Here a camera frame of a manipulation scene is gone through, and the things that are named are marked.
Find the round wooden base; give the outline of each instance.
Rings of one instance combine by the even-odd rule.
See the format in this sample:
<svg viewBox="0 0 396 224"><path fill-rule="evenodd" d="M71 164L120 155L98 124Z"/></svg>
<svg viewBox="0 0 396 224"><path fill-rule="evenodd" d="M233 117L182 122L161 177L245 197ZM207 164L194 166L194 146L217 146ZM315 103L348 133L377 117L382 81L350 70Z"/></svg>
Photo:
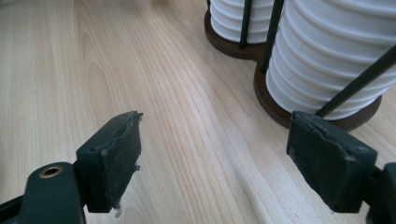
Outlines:
<svg viewBox="0 0 396 224"><path fill-rule="evenodd" d="M219 51L239 59L249 59L257 63L254 75L254 91L260 104L276 122L282 126L289 128L291 113L282 109L276 104L267 90L265 82L265 74L260 71L264 58L265 44L247 45L245 49L240 49L238 43L226 40L216 34L210 23L210 12L205 14L205 33L209 42ZM381 104L381 96L379 96L370 105L364 107L356 114L345 119L332 120L331 123L346 130L351 131L360 127L367 122L378 110Z"/></svg>

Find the black pole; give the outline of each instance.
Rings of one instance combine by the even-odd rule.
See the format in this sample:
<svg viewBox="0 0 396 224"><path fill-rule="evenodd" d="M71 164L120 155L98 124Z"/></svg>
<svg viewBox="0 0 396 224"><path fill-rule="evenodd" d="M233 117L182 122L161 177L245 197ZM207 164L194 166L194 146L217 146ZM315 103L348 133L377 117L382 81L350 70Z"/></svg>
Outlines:
<svg viewBox="0 0 396 224"><path fill-rule="evenodd" d="M248 44L248 24L250 22L251 5L253 0L245 0L244 17L242 19L241 39L239 48L244 49Z"/></svg>
<svg viewBox="0 0 396 224"><path fill-rule="evenodd" d="M262 73L266 73L268 69L268 64L270 63L270 58L272 55L272 48L275 44L275 37L277 32L277 27L279 26L280 16L282 15L282 9L284 0L275 0L273 11L271 14L270 26L268 28L267 40L265 44L265 52L264 52L264 62L262 64L262 68L260 71Z"/></svg>
<svg viewBox="0 0 396 224"><path fill-rule="evenodd" d="M396 45L382 55L375 63L370 65L360 76L355 78L343 90L338 92L326 105L324 105L315 115L326 117L339 105L343 104L356 92L363 89L376 78L381 76L389 68L396 64Z"/></svg>

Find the brass screw hole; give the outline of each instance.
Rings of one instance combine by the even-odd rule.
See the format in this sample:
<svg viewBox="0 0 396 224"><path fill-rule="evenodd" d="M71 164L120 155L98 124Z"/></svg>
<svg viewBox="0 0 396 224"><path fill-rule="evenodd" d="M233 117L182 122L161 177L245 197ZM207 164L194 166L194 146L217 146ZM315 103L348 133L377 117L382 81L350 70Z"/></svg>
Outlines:
<svg viewBox="0 0 396 224"><path fill-rule="evenodd" d="M64 168L62 166L51 166L40 173L41 178L51 178L60 174Z"/></svg>

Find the cup stack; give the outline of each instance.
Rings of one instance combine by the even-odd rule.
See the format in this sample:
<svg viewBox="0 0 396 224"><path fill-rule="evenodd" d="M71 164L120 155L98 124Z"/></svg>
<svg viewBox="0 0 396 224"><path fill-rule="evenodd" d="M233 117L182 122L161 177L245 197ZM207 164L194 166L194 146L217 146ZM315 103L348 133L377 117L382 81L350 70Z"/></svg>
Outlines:
<svg viewBox="0 0 396 224"><path fill-rule="evenodd" d="M286 0L266 74L267 89L288 112L316 113L396 44L394 0ZM336 108L344 119L396 83L396 66Z"/></svg>
<svg viewBox="0 0 396 224"><path fill-rule="evenodd" d="M245 0L211 0L211 24L213 30L224 39L239 42ZM274 0L254 0L247 32L249 44L260 44L267 38Z"/></svg>

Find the wood grain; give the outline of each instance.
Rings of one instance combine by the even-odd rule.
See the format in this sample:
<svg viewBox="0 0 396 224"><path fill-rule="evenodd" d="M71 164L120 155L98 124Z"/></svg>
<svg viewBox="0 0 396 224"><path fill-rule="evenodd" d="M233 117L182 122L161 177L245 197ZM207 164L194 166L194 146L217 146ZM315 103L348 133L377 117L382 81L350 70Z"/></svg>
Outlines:
<svg viewBox="0 0 396 224"><path fill-rule="evenodd" d="M111 117L137 110L141 171L123 213L89 223L363 223L335 214L285 153L288 130L263 111L256 64L214 49L206 1L0 2L0 203L34 169L73 162ZM352 132L396 160L396 89Z"/></svg>

